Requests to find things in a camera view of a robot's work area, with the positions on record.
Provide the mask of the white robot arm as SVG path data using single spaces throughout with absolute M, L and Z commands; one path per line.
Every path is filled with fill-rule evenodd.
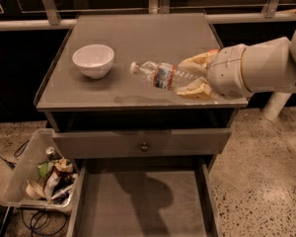
M 184 60 L 180 68 L 201 73 L 178 90 L 180 97 L 232 100 L 270 92 L 272 96 L 262 113 L 266 119 L 275 120 L 296 93 L 296 30 L 291 39 L 283 37 L 208 50 Z

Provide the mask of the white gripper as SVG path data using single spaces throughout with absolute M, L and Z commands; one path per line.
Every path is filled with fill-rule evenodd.
M 217 94 L 225 99 L 251 97 L 253 93 L 245 86 L 242 75 L 242 56 L 246 49 L 246 45 L 237 44 L 224 47 L 217 53 L 206 51 L 183 60 L 179 68 L 207 73 L 207 80 L 197 78 L 187 86 L 180 87 L 177 95 L 198 101 L 216 99 Z

